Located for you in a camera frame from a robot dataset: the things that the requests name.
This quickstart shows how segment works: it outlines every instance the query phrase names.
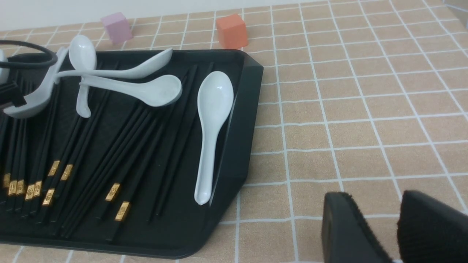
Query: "chopsticks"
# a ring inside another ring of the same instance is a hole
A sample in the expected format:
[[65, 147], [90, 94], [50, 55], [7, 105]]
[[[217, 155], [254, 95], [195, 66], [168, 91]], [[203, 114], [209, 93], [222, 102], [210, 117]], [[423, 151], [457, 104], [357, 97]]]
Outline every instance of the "chopsticks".
[[[69, 173], [69, 167], [66, 167], [65, 163], [68, 160], [68, 157], [71, 154], [71, 151], [74, 147], [75, 140], [78, 137], [80, 132], [81, 124], [83, 123], [83, 118], [81, 118], [78, 114], [75, 115], [73, 122], [68, 130], [68, 134], [65, 137], [64, 144], [60, 150], [60, 154], [58, 155], [58, 160], [55, 160], [49, 170], [49, 173], [45, 179], [45, 183], [42, 187], [42, 194], [45, 193], [44, 199], [42, 201], [42, 207], [48, 206], [52, 202], [52, 197], [55, 191], [55, 186], [60, 180], [60, 174], [63, 172], [66, 176]], [[41, 212], [39, 214], [39, 219], [37, 223], [42, 223], [45, 217], [45, 212]]]
[[52, 100], [49, 106], [49, 112], [47, 115], [47, 120], [45, 124], [45, 131], [43, 137], [41, 138], [41, 142], [39, 144], [39, 148], [36, 152], [36, 158], [34, 160], [32, 175], [29, 180], [29, 185], [26, 190], [26, 196], [24, 198], [24, 205], [21, 213], [21, 217], [28, 217], [29, 213], [31, 212], [31, 205], [33, 200], [36, 201], [37, 205], [39, 205], [39, 197], [41, 195], [41, 188], [42, 188], [42, 181], [45, 174], [45, 166], [47, 164], [47, 158], [49, 156], [49, 150], [51, 147], [51, 138], [53, 134], [53, 127], [55, 117], [57, 115], [57, 107], [58, 107], [58, 97], [60, 94], [61, 82], [58, 88], [54, 89], [54, 93], [52, 95]]
[[158, 178], [159, 180], [158, 180], [158, 183], [155, 184], [156, 185], [155, 191], [149, 197], [149, 200], [153, 200], [153, 205], [151, 209], [148, 210], [148, 213], [146, 216], [146, 220], [148, 222], [150, 222], [153, 218], [153, 213], [154, 213], [156, 204], [158, 202], [158, 196], [160, 194], [162, 181], [164, 180], [164, 174], [165, 174], [168, 162], [169, 162], [169, 158], [171, 156], [171, 152], [173, 151], [173, 148], [174, 148], [174, 143], [177, 138], [176, 137], [177, 131], [179, 130], [179, 127], [182, 123], [182, 118], [183, 118], [185, 108], [187, 105], [187, 100], [190, 97], [192, 86], [193, 86], [193, 81], [195, 79], [196, 73], [197, 73], [196, 65], [188, 70], [188, 77], [183, 84], [185, 89], [182, 93], [182, 96], [176, 102], [175, 111], [171, 118], [171, 123], [168, 127], [168, 131], [172, 131], [172, 132], [168, 133], [168, 135], [165, 137], [165, 140], [162, 144], [163, 146], [161, 146], [162, 149], [169, 149], [169, 152], [164, 152], [164, 153], [159, 152], [157, 157], [155, 158], [157, 165], [156, 165], [156, 171], [154, 173], [156, 175], [159, 175], [159, 178]]
[[[209, 75], [213, 71], [214, 63], [210, 63], [207, 69], [206, 75]], [[190, 135], [191, 130], [194, 126], [195, 118], [198, 115], [198, 106], [197, 106], [197, 95], [198, 90], [193, 90], [191, 93], [191, 98], [189, 98], [187, 102], [187, 109], [183, 115], [182, 124], [179, 127], [179, 131], [177, 133], [177, 142], [175, 143], [173, 150], [171, 152], [171, 156], [169, 158], [169, 165], [167, 171], [165, 172], [165, 180], [162, 186], [161, 194], [158, 198], [158, 202], [155, 204], [153, 208], [153, 214], [155, 216], [160, 216], [162, 213], [162, 209], [166, 203], [166, 198], [169, 194], [169, 191], [172, 186], [172, 182], [174, 180], [175, 174], [177, 169], [179, 168], [179, 160], [182, 157], [182, 154], [185, 149], [185, 145], [187, 143], [187, 139]]]
[[70, 237], [87, 210], [90, 208], [92, 202], [96, 199], [96, 196], [112, 176], [115, 169], [130, 150], [131, 146], [133, 146], [135, 141], [140, 138], [141, 133], [145, 130], [151, 119], [152, 111], [146, 107], [143, 111], [143, 114], [139, 118], [138, 124], [132, 128], [129, 136], [127, 136], [122, 145], [120, 145], [106, 171], [98, 176], [98, 182], [96, 184], [90, 184], [91, 189], [85, 192], [84, 198], [82, 198], [82, 202], [80, 202], [79, 206], [76, 206], [75, 213], [69, 214], [68, 223], [62, 226], [62, 228], [65, 230], [65, 232], [62, 233], [62, 236], [66, 238]]
[[70, 174], [70, 177], [68, 180], [62, 180], [60, 181], [55, 194], [55, 198], [59, 198], [60, 200], [58, 201], [58, 204], [52, 213], [51, 216], [51, 222], [57, 222], [59, 219], [59, 216], [62, 213], [63, 207], [68, 201], [68, 196], [70, 195], [71, 188], [73, 186], [73, 182], [75, 181], [76, 178], [76, 173], [79, 170], [81, 166], [81, 162], [83, 161], [83, 157], [85, 155], [85, 152], [88, 149], [89, 143], [91, 142], [91, 139], [94, 137], [94, 133], [96, 131], [96, 126], [99, 123], [99, 120], [102, 116], [102, 113], [104, 112], [105, 105], [107, 104], [110, 96], [110, 91], [106, 90], [100, 100], [99, 105], [97, 106], [97, 110], [94, 111], [94, 114], [91, 117], [91, 120], [86, 123], [86, 126], [84, 128], [84, 132], [82, 136], [80, 137], [80, 140], [78, 141], [78, 145], [82, 145], [81, 149], [78, 151], [75, 150], [73, 155], [70, 158], [70, 162], [74, 165], [73, 171]]
[[[110, 207], [110, 204], [115, 200], [115, 198], [119, 194], [119, 190], [122, 188], [122, 183], [124, 179], [128, 176], [131, 168], [133, 168], [133, 165], [135, 164], [135, 161], [139, 157], [141, 151], [147, 145], [148, 140], [150, 136], [153, 134], [158, 121], [163, 119], [157, 134], [154, 136], [154, 139], [157, 139], [157, 141], [159, 141], [159, 138], [161, 137], [161, 133], [162, 133], [161, 131], [164, 130], [164, 126], [168, 119], [167, 117], [163, 118], [164, 112], [165, 111], [167, 112], [166, 116], [170, 116], [173, 108], [174, 107], [171, 106], [170, 110], [167, 110], [167, 111], [161, 110], [157, 113], [157, 116], [154, 118], [153, 122], [150, 124], [150, 127], [147, 129], [144, 137], [141, 139], [141, 141], [139, 142], [139, 144], [137, 145], [137, 147], [135, 148], [135, 150], [133, 151], [129, 159], [126, 161], [125, 165], [119, 170], [119, 173], [117, 177], [115, 178], [115, 181], [112, 184], [111, 188], [109, 189], [107, 196], [99, 205], [98, 213], [96, 215], [97, 219], [102, 219], [104, 215], [106, 214], [107, 210]], [[149, 149], [146, 149], [145, 151], [146, 152], [152, 151], [151, 147]]]
[[80, 189], [80, 191], [77, 191], [71, 197], [70, 203], [74, 204], [74, 206], [68, 206], [63, 212], [63, 214], [65, 214], [66, 217], [63, 220], [61, 220], [60, 225], [54, 229], [54, 234], [58, 234], [59, 230], [63, 228], [65, 224], [68, 224], [68, 222], [72, 220], [70, 214], [72, 212], [75, 212], [75, 209], [77, 209], [79, 202], [82, 202], [83, 198], [86, 198], [85, 193], [87, 191], [90, 191], [89, 188], [91, 187], [91, 185], [96, 184], [96, 180], [98, 180], [99, 175], [102, 174], [103, 170], [106, 169], [106, 167], [109, 165], [112, 157], [122, 145], [122, 142], [127, 136], [129, 136], [128, 134], [131, 132], [132, 128], [137, 126], [139, 117], [142, 115], [143, 109], [144, 107], [142, 103], [135, 103], [132, 112], [128, 115], [127, 119], [125, 120], [124, 125], [112, 139], [112, 144], [110, 149], [107, 151], [107, 154], [104, 155], [99, 161], [100, 165], [95, 169], [95, 171], [92, 174], [88, 174], [87, 177], [83, 178], [83, 181], [86, 182], [86, 184], [82, 189]]
[[11, 173], [13, 171], [13, 163], [15, 160], [15, 146], [16, 146], [16, 138], [18, 137], [18, 130], [20, 121], [18, 119], [13, 119], [12, 130], [10, 133], [10, 142], [8, 144], [8, 152], [7, 152], [7, 161], [5, 163], [5, 170], [3, 175], [3, 187], [6, 191], [6, 198], [2, 200], [2, 203], [5, 203], [8, 196], [13, 194], [13, 191], [16, 193], [16, 182], [11, 182]]
[[[114, 218], [114, 221], [112, 223], [111, 232], [110, 232], [109, 236], [106, 238], [107, 241], [112, 241], [114, 239], [114, 237], [115, 237], [116, 233], [118, 232], [120, 226], [122, 225], [122, 223], [125, 220], [127, 214], [129, 213], [132, 199], [135, 196], [135, 193], [137, 192], [137, 188], [138, 188], [138, 186], [140, 185], [140, 183], [142, 181], [142, 177], [145, 174], [145, 172], [146, 172], [146, 170], [147, 170], [147, 168], [149, 166], [150, 161], [154, 157], [154, 152], [156, 151], [156, 148], [157, 148], [157, 146], [159, 144], [159, 141], [161, 139], [162, 134], [166, 130], [166, 126], [167, 126], [166, 124], [169, 121], [169, 119], [171, 118], [174, 108], [175, 108], [175, 106], [173, 104], [171, 106], [171, 108], [168, 110], [168, 112], [164, 115], [164, 117], [162, 118], [161, 125], [159, 126], [156, 135], [153, 137], [149, 148], [146, 149], [145, 157], [143, 158], [142, 162], [139, 164], [139, 168], [138, 168], [137, 172], [133, 175], [132, 180], [130, 181], [130, 190], [125, 194], [124, 201], [120, 205], [120, 207], [118, 209], [118, 212], [117, 212], [117, 214], [116, 214], [116, 216]], [[151, 124], [153, 128], [156, 125], [157, 121], [158, 120], [156, 118], [153, 121], [153, 123]], [[152, 128], [148, 129], [146, 134], [145, 134], [146, 139], [143, 139], [143, 141], [146, 143], [147, 139], [152, 134], [153, 134], [153, 129]]]
[[[32, 83], [24, 81], [24, 79], [21, 79], [21, 89], [22, 93], [28, 93], [30, 88], [32, 86]], [[16, 200], [16, 195], [18, 193], [21, 193], [21, 191], [24, 189], [24, 174], [20, 175], [20, 167], [21, 164], [23, 163], [22, 158], [25, 158], [26, 156], [22, 153], [23, 150], [23, 144], [25, 144], [25, 132], [26, 132], [26, 119], [19, 119], [16, 120], [17, 125], [18, 125], [18, 131], [17, 131], [17, 137], [16, 137], [16, 143], [15, 146], [12, 147], [14, 149], [13, 153], [13, 166], [10, 172], [10, 186], [8, 189], [8, 197], [7, 197], [7, 203], [6, 203], [6, 211], [7, 212], [13, 212], [15, 208], [15, 200]]]

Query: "white spoon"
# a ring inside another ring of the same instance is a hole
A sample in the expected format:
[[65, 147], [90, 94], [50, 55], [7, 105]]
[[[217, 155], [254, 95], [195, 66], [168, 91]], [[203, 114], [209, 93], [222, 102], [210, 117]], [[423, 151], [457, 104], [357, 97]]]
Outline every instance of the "white spoon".
[[61, 47], [58, 50], [57, 62], [49, 68], [47, 74], [42, 80], [41, 85], [35, 91], [24, 97], [26, 100], [26, 105], [21, 107], [10, 106], [5, 108], [3, 112], [13, 118], [21, 119], [37, 115], [39, 112], [45, 109], [51, 100], [52, 90], [54, 87], [54, 76], [62, 66], [67, 53], [68, 48]]
[[182, 83], [173, 75], [164, 75], [147, 83], [129, 83], [96, 76], [83, 76], [80, 85], [117, 91], [135, 97], [152, 107], [171, 104], [182, 94]]
[[[70, 62], [76, 70], [96, 69], [96, 50], [89, 38], [77, 35], [70, 43], [68, 53]], [[89, 86], [81, 85], [76, 98], [76, 112], [83, 118], [91, 117], [91, 110], [88, 106]]]
[[126, 70], [70, 70], [57, 74], [55, 83], [61, 77], [92, 75], [104, 78], [142, 79], [161, 69], [169, 63], [172, 57], [172, 48], [166, 49], [151, 57], [140, 65]]
[[216, 141], [221, 127], [231, 113], [233, 101], [233, 85], [226, 74], [214, 71], [203, 80], [197, 100], [202, 125], [202, 151], [194, 197], [199, 205], [206, 204], [211, 197]]
[[[7, 57], [3, 53], [3, 50], [0, 49], [0, 61], [1, 62], [8, 62]], [[5, 84], [8, 80], [8, 75], [10, 74], [9, 68], [1, 68], [0, 67], [0, 85]]]

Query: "black tray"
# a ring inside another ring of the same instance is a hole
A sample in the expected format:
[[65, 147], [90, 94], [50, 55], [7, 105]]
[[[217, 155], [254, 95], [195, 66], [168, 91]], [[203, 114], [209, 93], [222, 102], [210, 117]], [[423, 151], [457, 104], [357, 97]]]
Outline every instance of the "black tray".
[[[98, 64], [103, 63], [103, 69], [112, 69], [117, 62], [120, 63], [119, 69], [127, 69], [159, 52], [98, 52], [97, 58]], [[42, 59], [44, 59], [42, 54], [23, 54], [9, 58], [14, 62]], [[218, 137], [213, 194], [209, 203], [199, 206], [193, 197], [201, 149], [201, 126], [196, 115], [178, 163], [163, 214], [154, 218], [151, 223], [146, 222], [145, 216], [153, 200], [149, 200], [147, 196], [150, 196], [155, 182], [159, 176], [162, 176], [153, 173], [155, 165], [150, 165], [147, 175], [140, 184], [137, 196], [133, 199], [132, 209], [112, 242], [105, 240], [106, 231], [114, 221], [113, 215], [122, 202], [123, 194], [120, 194], [120, 198], [113, 203], [110, 215], [101, 222], [94, 218], [95, 207], [91, 208], [77, 231], [69, 239], [50, 235], [49, 225], [38, 225], [34, 220], [21, 219], [19, 214], [8, 213], [4, 206], [0, 206], [0, 242], [171, 259], [187, 257], [197, 252], [205, 244], [246, 180], [263, 67], [246, 53], [237, 50], [174, 51], [166, 67], [135, 82], [147, 82], [162, 74], [173, 74], [181, 78], [194, 65], [197, 65], [197, 73], [186, 111], [197, 110], [197, 91], [209, 73], [210, 67], [212, 71], [226, 73], [234, 87], [233, 109]], [[61, 71], [70, 69], [73, 68], [66, 59]], [[25, 80], [33, 81], [37, 85], [42, 81], [45, 72], [46, 69], [21, 71]], [[56, 118], [51, 149], [53, 152], [60, 148], [66, 136], [66, 128], [76, 115], [75, 105], [79, 80], [79, 77], [62, 79], [60, 114]], [[96, 100], [90, 102], [91, 109], [96, 103]], [[120, 93], [111, 94], [95, 137], [78, 172], [76, 184], [83, 183], [80, 182], [80, 175], [91, 173], [97, 167], [99, 159], [111, 144], [111, 138], [118, 132], [134, 104], [135, 99], [130, 96]], [[37, 150], [44, 128], [44, 119], [45, 113], [31, 118], [29, 131], [30, 134], [32, 132], [36, 136], [30, 136], [30, 153], [35, 153]], [[33, 159], [28, 158], [28, 171], [31, 170]], [[110, 185], [112, 185], [111, 182], [108, 183], [98, 200], [104, 199]]]

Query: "spoon bowl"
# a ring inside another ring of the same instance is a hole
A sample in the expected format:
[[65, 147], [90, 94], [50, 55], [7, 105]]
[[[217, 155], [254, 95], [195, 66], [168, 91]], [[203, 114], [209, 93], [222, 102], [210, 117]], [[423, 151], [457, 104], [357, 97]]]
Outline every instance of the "spoon bowl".
[[29, 118], [37, 115], [45, 109], [53, 91], [55, 74], [60, 70], [63, 61], [65, 60], [68, 48], [61, 47], [57, 52], [57, 62], [52, 65], [47, 71], [41, 85], [32, 93], [26, 95], [24, 99], [26, 104], [21, 107], [10, 106], [5, 108], [3, 112], [13, 118]]
[[[72, 66], [76, 70], [96, 69], [96, 50], [91, 40], [86, 36], [77, 35], [73, 38], [70, 43], [68, 56]], [[80, 85], [78, 97], [76, 98], [76, 112], [83, 118], [91, 117], [91, 110], [88, 106], [88, 94], [89, 86]]]
[[56, 75], [55, 83], [59, 82], [61, 77], [69, 76], [83, 76], [93, 75], [104, 78], [121, 78], [121, 79], [142, 79], [150, 74], [160, 70], [162, 67], [167, 65], [172, 57], [172, 48], [168, 48], [157, 55], [154, 55], [150, 59], [141, 63], [140, 65], [126, 70], [69, 70], [62, 71]]
[[233, 85], [225, 73], [214, 71], [203, 80], [197, 98], [202, 150], [194, 198], [199, 205], [206, 204], [211, 198], [216, 141], [231, 113], [233, 102]]
[[82, 84], [127, 94], [152, 107], [171, 104], [182, 94], [182, 83], [179, 78], [173, 75], [164, 75], [141, 84], [96, 76], [83, 76], [80, 85]]

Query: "white grid line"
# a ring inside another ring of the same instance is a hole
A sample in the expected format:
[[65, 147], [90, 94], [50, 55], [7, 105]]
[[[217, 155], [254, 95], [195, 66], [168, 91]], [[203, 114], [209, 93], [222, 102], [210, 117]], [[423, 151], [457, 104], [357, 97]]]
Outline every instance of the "white grid line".
[[183, 30], [182, 40], [180, 41], [179, 49], [182, 49], [182, 44], [183, 44], [183, 41], [185, 40], [185, 33], [187, 32], [187, 27], [189, 25], [189, 15], [190, 13], [187, 14], [187, 21], [185, 22], [185, 29]]
[[[443, 144], [461, 144], [468, 143], [468, 140], [456, 140], [456, 141], [440, 141], [440, 142], [419, 142], [419, 143], [405, 143], [405, 144], [387, 144], [387, 145], [370, 145], [370, 146], [349, 146], [349, 147], [335, 147], [335, 151], [343, 150], [365, 150], [365, 149], [380, 149], [380, 148], [394, 148], [394, 147], [409, 147], [409, 146], [432, 146], [432, 145], [443, 145]], [[286, 149], [286, 152], [324, 152], [331, 151], [331, 148], [313, 148], [313, 149]], [[283, 153], [282, 151], [273, 151], [273, 152], [253, 152], [250, 155], [269, 155], [269, 154], [279, 154]]]
[[[303, 18], [302, 7], [299, 7], [299, 13], [300, 13], [301, 18]], [[315, 73], [314, 58], [312, 57], [312, 52], [310, 51], [309, 39], [307, 37], [306, 26], [305, 26], [304, 22], [302, 23], [302, 29], [304, 30], [304, 37], [306, 38], [307, 51], [308, 51], [308, 54], [309, 54], [309, 64], [310, 64], [310, 66], [312, 68], [312, 74], [314, 76], [314, 79], [317, 79], [316, 73]], [[331, 149], [331, 155], [332, 155], [332, 158], [333, 158], [333, 165], [335, 166], [336, 177], [339, 180], [338, 184], [340, 186], [340, 190], [344, 191], [343, 183], [341, 182], [341, 174], [340, 174], [340, 169], [338, 167], [338, 161], [336, 160], [335, 150], [333, 149], [334, 148], [333, 147], [333, 141], [331, 139], [330, 128], [329, 128], [328, 122], [327, 122], [327, 115], [325, 114], [325, 108], [323, 106], [322, 94], [320, 92], [317, 80], [315, 81], [315, 89], [316, 89], [316, 92], [317, 92], [317, 95], [318, 95], [318, 98], [319, 98], [320, 110], [322, 111], [322, 118], [323, 118], [323, 121], [324, 121], [324, 124], [325, 124], [325, 130], [327, 132], [327, 139], [328, 139], [329, 147]]]
[[241, 223], [241, 191], [237, 193], [236, 198], [236, 222], [235, 222], [235, 248], [234, 263], [239, 263], [239, 232]]
[[[271, 21], [273, 21], [273, 8], [270, 6], [270, 17]], [[273, 24], [271, 24], [271, 34], [273, 37], [273, 49], [276, 49], [276, 43], [275, 43], [275, 28]], [[278, 90], [278, 101], [281, 102], [281, 91], [279, 87], [279, 74], [278, 74], [278, 57], [276, 54], [276, 51], [274, 51], [274, 56], [275, 56], [275, 64], [277, 65], [275, 68], [276, 71], [276, 82], [277, 84], [277, 90]], [[283, 109], [279, 109], [279, 117], [281, 120], [281, 123], [284, 123], [284, 118], [283, 118]], [[281, 135], [283, 139], [283, 150], [286, 150], [286, 136], [285, 136], [285, 128], [284, 126], [281, 127]], [[288, 165], [288, 154], [285, 151], [284, 153], [284, 158], [285, 158], [285, 170], [286, 170], [286, 180], [288, 181], [287, 188], [288, 188], [288, 199], [289, 199], [289, 212], [291, 215], [291, 218], [294, 218], [294, 206], [293, 206], [293, 196], [291, 193], [291, 184], [289, 183], [289, 165]], [[296, 238], [296, 223], [294, 220], [291, 220], [291, 229], [292, 229], [292, 245], [294, 248], [294, 259], [295, 261], [299, 261], [299, 251], [298, 251], [298, 246], [297, 246], [297, 238]]]
[[[452, 91], [468, 91], [468, 88], [454, 88], [451, 89]], [[413, 91], [407, 92], [408, 95], [415, 95], [415, 94], [430, 94], [430, 93], [445, 93], [447, 92], [444, 89], [440, 90], [427, 90], [427, 91]], [[351, 97], [336, 97], [336, 98], [322, 98], [322, 101], [340, 101], [340, 100], [349, 100], [349, 99], [359, 99], [359, 98], [376, 98], [376, 97], [392, 97], [392, 96], [402, 96], [404, 93], [388, 93], [388, 94], [373, 94], [373, 95], [365, 95], [365, 96], [351, 96]], [[320, 100], [299, 100], [299, 101], [282, 101], [284, 103], [301, 103], [301, 102], [318, 102]], [[258, 105], [277, 105], [279, 102], [260, 102]]]
[[[453, 71], [453, 70], [464, 70], [468, 69], [468, 67], [454, 67], [454, 68], [446, 68], [446, 69], [438, 69], [436, 71], [434, 70], [418, 70], [418, 71], [408, 71], [408, 72], [398, 72], [396, 73], [397, 75], [406, 75], [406, 74], [415, 74], [415, 73], [435, 73], [435, 72], [445, 72], [445, 71]], [[393, 76], [393, 73], [383, 73], [383, 74], [371, 74], [371, 75], [361, 75], [357, 76], [357, 78], [367, 78], [367, 77], [381, 77], [381, 76]], [[351, 79], [353, 77], [336, 77], [336, 78], [324, 78], [324, 79], [317, 79], [317, 81], [322, 81], [322, 80], [344, 80], [344, 79]], [[280, 81], [279, 83], [300, 83], [300, 82], [310, 82], [310, 81], [315, 81], [315, 79], [308, 79], [308, 80], [296, 80], [296, 81]], [[276, 84], [276, 82], [272, 83], [262, 83], [262, 86], [265, 85], [273, 85]]]
[[[333, 14], [333, 10], [332, 10], [332, 8], [331, 8], [331, 5], [329, 5], [329, 8], [330, 8], [331, 17], [333, 17], [333, 23], [335, 24], [335, 27], [338, 28], [338, 25], [337, 25], [337, 23], [336, 23], [336, 19], [335, 19], [335, 17], [334, 17], [334, 14]], [[369, 23], [369, 21], [367, 20], [367, 16], [366, 16], [365, 13], [364, 13], [364, 17], [365, 17], [367, 23], [368, 23], [369, 26], [370, 26], [370, 23]], [[350, 59], [350, 57], [349, 57], [348, 51], [347, 51], [347, 49], [346, 49], [346, 47], [345, 47], [345, 45], [344, 45], [343, 38], [341, 37], [341, 33], [340, 33], [339, 31], [338, 31], [338, 36], [339, 36], [339, 38], [340, 38], [341, 44], [343, 45], [344, 54], [346, 55], [346, 58], [347, 58], [347, 60], [348, 60], [348, 64], [349, 64], [349, 66], [350, 66], [350, 68], [351, 68], [351, 73], [352, 73], [352, 75], [353, 75], [353, 77], [354, 77], [354, 81], [356, 82], [356, 86], [358, 87], [358, 90], [359, 90], [359, 94], [361, 95], [361, 97], [363, 97], [364, 94], [363, 94], [363, 92], [362, 92], [361, 85], [360, 85], [360, 83], [359, 83], [359, 81], [358, 81], [358, 78], [356, 77], [356, 73], [355, 73], [355, 71], [354, 71], [354, 67], [353, 67], [353, 65], [352, 65], [352, 63], [351, 63], [351, 59]], [[383, 144], [382, 144], [382, 140], [380, 139], [380, 135], [379, 135], [379, 133], [377, 132], [377, 128], [375, 127], [374, 120], [372, 119], [372, 114], [371, 114], [371, 112], [370, 112], [370, 110], [369, 110], [369, 107], [367, 106], [367, 102], [366, 102], [365, 98], [362, 98], [362, 102], [363, 102], [363, 104], [364, 104], [364, 108], [366, 109], [366, 113], [367, 113], [367, 115], [369, 116], [370, 123], [371, 123], [371, 126], [372, 126], [372, 130], [373, 130], [373, 132], [374, 132], [374, 135], [375, 135], [375, 137], [377, 138], [377, 142], [379, 143], [379, 146], [381, 147], [380, 150], [382, 151], [382, 155], [383, 155], [385, 164], [387, 165], [387, 168], [388, 168], [388, 170], [389, 170], [389, 172], [390, 172], [390, 175], [391, 175], [391, 177], [392, 177], [392, 181], [393, 181], [393, 184], [394, 184], [394, 186], [395, 186], [396, 193], [397, 193], [397, 195], [398, 195], [398, 198], [399, 198], [400, 201], [401, 201], [401, 200], [402, 200], [402, 192], [400, 191], [400, 188], [398, 187], [398, 183], [396, 182], [395, 174], [393, 173], [392, 166], [390, 165], [390, 161], [388, 160], [387, 153], [385, 152], [384, 148], [382, 147], [382, 145], [383, 145]]]
[[73, 251], [74, 251], [74, 250], [70, 250], [70, 251], [68, 252], [68, 256], [66, 257], [65, 263], [70, 263], [70, 261], [72, 260]]
[[214, 30], [216, 29], [216, 19], [213, 19], [213, 29], [211, 33], [211, 43], [210, 43], [210, 49], [213, 49], [213, 43], [214, 43]]
[[281, 126], [308, 126], [308, 125], [324, 125], [324, 124], [345, 124], [345, 123], [360, 123], [360, 122], [371, 122], [371, 121], [394, 121], [394, 120], [408, 120], [408, 119], [417, 119], [419, 118], [429, 118], [429, 117], [454, 117], [454, 116], [464, 116], [462, 112], [454, 113], [439, 113], [439, 114], [426, 114], [426, 115], [412, 115], [412, 116], [401, 116], [401, 117], [380, 117], [380, 118], [369, 118], [369, 119], [352, 119], [352, 120], [339, 120], [339, 121], [321, 121], [321, 122], [305, 122], [305, 123], [283, 123], [283, 124], [269, 124], [269, 125], [257, 125], [255, 128], [278, 128]]
[[156, 37], [157, 37], [158, 34], [159, 34], [159, 29], [161, 28], [161, 21], [162, 21], [162, 16], [159, 18], [158, 29], [156, 30], [156, 34], [154, 35], [153, 41], [151, 42], [150, 50], [153, 50], [153, 48], [154, 48], [154, 42], [156, 41]]
[[[398, 218], [400, 217], [399, 214], [371, 214], [371, 215], [364, 215], [364, 218]], [[261, 222], [288, 222], [294, 221], [298, 219], [306, 219], [306, 220], [323, 220], [321, 216], [294, 216], [288, 218], [258, 218], [258, 219], [241, 219], [240, 223], [261, 223]], [[236, 221], [222, 221], [220, 225], [233, 225]]]
[[[423, 179], [423, 178], [445, 178], [446, 174], [433, 174], [433, 175], [395, 175], [396, 179]], [[454, 173], [450, 176], [468, 176], [468, 173]], [[355, 182], [355, 181], [389, 181], [392, 180], [391, 176], [373, 176], [373, 177], [348, 177], [342, 178], [343, 182]], [[338, 179], [291, 179], [292, 183], [337, 183]], [[243, 187], [258, 187], [258, 186], [272, 186], [272, 185], [283, 185], [286, 181], [282, 182], [270, 182], [270, 183], [246, 183]]]
[[[393, 5], [393, 2], [390, 1], [390, 5], [392, 6], [393, 10], [396, 11], [396, 8], [395, 6]], [[398, 19], [400, 19], [400, 21], [402, 21], [403, 23], [403, 19], [401, 18], [400, 14], [399, 13], [396, 13], [396, 15], [398, 16]], [[407, 32], [409, 33], [409, 35], [411, 37], [414, 37], [413, 36], [413, 33], [408, 29], [408, 26], [406, 24], [403, 24], [403, 26], [405, 27], [405, 29], [407, 30]], [[435, 71], [436, 68], [434, 67], [434, 65], [432, 64], [432, 62], [429, 60], [429, 58], [427, 57], [427, 55], [424, 53], [423, 49], [421, 48], [421, 45], [415, 40], [416, 42], [416, 45], [417, 47], [419, 48], [419, 50], [423, 53], [425, 59], [427, 60], [427, 63], [429, 63], [429, 65], [431, 66], [431, 68]], [[455, 99], [454, 95], [452, 94], [452, 92], [450, 91], [450, 89], [448, 88], [447, 84], [445, 83], [445, 81], [442, 79], [442, 77], [440, 76], [440, 74], [436, 71], [436, 75], [437, 77], [439, 78], [439, 80], [442, 82], [442, 84], [444, 85], [445, 89], [449, 92], [450, 96], [452, 97], [453, 101], [455, 102], [455, 104], [457, 105], [457, 107], [460, 109], [460, 111], [463, 111], [463, 108], [460, 106], [460, 104], [458, 103], [458, 101]], [[419, 122], [420, 122], [420, 125], [421, 125], [421, 128], [423, 129], [423, 132], [425, 133], [426, 137], [428, 138], [429, 142], [432, 142], [432, 139], [430, 138], [429, 134], [427, 133], [423, 123], [421, 122], [421, 119], [418, 119]], [[434, 153], [436, 154], [436, 157], [437, 159], [439, 160], [439, 163], [440, 165], [442, 166], [442, 169], [444, 170], [444, 172], [446, 174], [448, 174], [448, 170], [447, 170], [447, 167], [445, 166], [445, 163], [442, 161], [442, 158], [440, 157], [440, 154], [438, 153], [436, 147], [434, 146], [434, 144], [431, 145]], [[465, 209], [465, 212], [468, 212], [468, 208], [465, 204], [465, 201], [461, 198], [461, 195], [460, 195], [460, 192], [458, 191], [457, 187], [455, 186], [455, 183], [453, 182], [452, 178], [450, 176], [447, 175], [447, 179], [448, 181], [450, 182], [461, 206], [463, 207], [463, 209]]]
[[15, 257], [13, 258], [13, 263], [16, 263], [16, 261], [18, 260], [18, 257], [20, 256], [21, 252], [23, 251], [23, 249], [24, 249], [24, 246], [20, 246], [20, 249], [16, 253]]

